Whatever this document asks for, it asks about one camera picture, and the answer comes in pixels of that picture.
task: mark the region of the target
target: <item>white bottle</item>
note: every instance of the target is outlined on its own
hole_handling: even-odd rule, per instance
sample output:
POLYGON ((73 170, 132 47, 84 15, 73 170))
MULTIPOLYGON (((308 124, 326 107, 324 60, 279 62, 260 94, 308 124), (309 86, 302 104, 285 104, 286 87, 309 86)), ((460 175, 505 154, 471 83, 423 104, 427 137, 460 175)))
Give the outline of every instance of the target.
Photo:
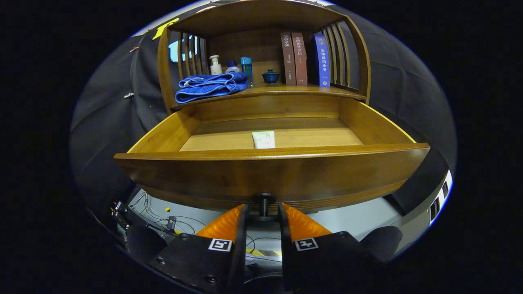
POLYGON ((218 57, 220 57, 220 56, 213 55, 213 56, 209 57, 209 59, 212 60, 212 64, 211 64, 211 74, 212 75, 223 73, 222 65, 220 63, 218 63, 218 57))
POLYGON ((225 70, 225 73, 240 73, 240 68, 236 66, 236 62, 234 60, 229 60, 227 64, 227 69, 225 70))

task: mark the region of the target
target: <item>window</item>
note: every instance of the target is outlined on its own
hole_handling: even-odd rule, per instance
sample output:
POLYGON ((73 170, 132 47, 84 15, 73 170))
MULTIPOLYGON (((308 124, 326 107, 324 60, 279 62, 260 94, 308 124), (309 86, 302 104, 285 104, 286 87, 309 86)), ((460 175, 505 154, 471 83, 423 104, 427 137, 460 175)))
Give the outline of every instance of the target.
POLYGON ((449 194, 449 186, 447 185, 447 181, 443 183, 443 198, 447 198, 447 195, 449 194))
POLYGON ((430 221, 433 221, 439 212, 439 198, 436 198, 430 206, 430 221))
MULTIPOLYGON (((194 36, 195 38, 195 43, 198 42, 198 37, 194 36)), ((172 42, 170 45, 169 45, 169 55, 170 55, 170 60, 172 62, 178 62, 178 40, 172 42)), ((195 54, 198 54, 198 47, 195 47, 195 54)), ((192 51, 189 50, 189 58, 192 58, 192 51)), ((181 60, 182 61, 185 61, 185 53, 182 52, 181 53, 181 60)))

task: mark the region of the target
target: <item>small bottle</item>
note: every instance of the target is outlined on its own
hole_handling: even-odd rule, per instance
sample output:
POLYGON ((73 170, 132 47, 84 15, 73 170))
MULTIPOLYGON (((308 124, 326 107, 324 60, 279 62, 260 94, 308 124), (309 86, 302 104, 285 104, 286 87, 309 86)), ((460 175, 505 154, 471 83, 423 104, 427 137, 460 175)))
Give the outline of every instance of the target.
POLYGON ((236 62, 234 62, 234 60, 229 60, 227 66, 228 67, 225 70, 225 73, 239 73, 239 72, 241 72, 240 68, 238 66, 236 66, 236 62))
POLYGON ((240 58, 240 62, 242 64, 242 70, 243 73, 247 74, 250 81, 250 86, 253 86, 253 65, 250 57, 242 57, 240 58))
POLYGON ((212 64, 211 64, 211 74, 212 75, 223 73, 222 65, 220 63, 218 63, 218 57, 220 57, 220 56, 213 55, 213 56, 209 57, 209 59, 212 60, 212 64))

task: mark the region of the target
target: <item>blue book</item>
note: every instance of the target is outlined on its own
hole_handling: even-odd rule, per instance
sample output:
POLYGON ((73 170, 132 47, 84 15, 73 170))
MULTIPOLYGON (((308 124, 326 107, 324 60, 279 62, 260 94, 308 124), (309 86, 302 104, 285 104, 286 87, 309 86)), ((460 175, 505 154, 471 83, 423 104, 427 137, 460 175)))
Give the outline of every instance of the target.
POLYGON ((320 33, 315 33, 311 43, 314 48, 314 74, 316 84, 321 87, 330 87, 331 64, 328 58, 325 36, 320 33))

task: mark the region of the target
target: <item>brown book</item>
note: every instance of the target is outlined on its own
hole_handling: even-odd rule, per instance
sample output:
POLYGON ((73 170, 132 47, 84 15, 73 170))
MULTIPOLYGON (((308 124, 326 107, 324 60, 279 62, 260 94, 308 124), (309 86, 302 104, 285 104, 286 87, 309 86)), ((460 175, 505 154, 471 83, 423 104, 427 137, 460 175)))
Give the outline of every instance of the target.
POLYGON ((307 86, 307 53, 300 32, 292 32, 292 45, 294 47, 294 63, 296 64, 296 84, 307 86))
POLYGON ((285 64, 285 83, 296 84, 296 68, 294 67, 294 50, 292 48, 291 33, 281 33, 281 46, 283 48, 283 63, 285 64))

